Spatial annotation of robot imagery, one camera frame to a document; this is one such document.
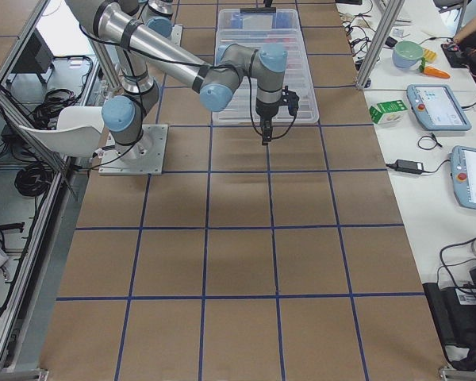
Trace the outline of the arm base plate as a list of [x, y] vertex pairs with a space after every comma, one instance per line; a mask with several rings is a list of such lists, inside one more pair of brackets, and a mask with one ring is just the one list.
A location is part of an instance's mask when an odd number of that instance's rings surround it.
[[156, 32], [161, 36], [167, 38], [173, 44], [179, 46], [182, 39], [181, 25], [161, 25], [155, 28]]
[[120, 157], [129, 148], [116, 145], [111, 133], [108, 133], [106, 145], [115, 148], [102, 154], [100, 175], [161, 175], [167, 143], [168, 125], [142, 125], [143, 136], [130, 151]]

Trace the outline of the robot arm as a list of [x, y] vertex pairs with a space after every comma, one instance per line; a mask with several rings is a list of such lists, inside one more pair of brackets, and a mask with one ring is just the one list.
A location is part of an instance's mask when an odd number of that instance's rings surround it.
[[68, 7], [88, 37], [150, 60], [154, 66], [192, 87], [211, 112], [224, 110], [244, 78], [254, 79], [256, 97], [250, 114], [258, 114], [255, 131], [268, 144], [275, 139], [272, 119], [282, 106], [298, 114], [298, 96], [284, 85], [287, 51], [281, 44], [260, 49], [240, 44], [226, 46], [213, 66], [179, 47], [127, 14], [116, 1], [69, 1]]
[[138, 18], [150, 29], [163, 37], [170, 38], [173, 29], [173, 1], [148, 0], [139, 1]]

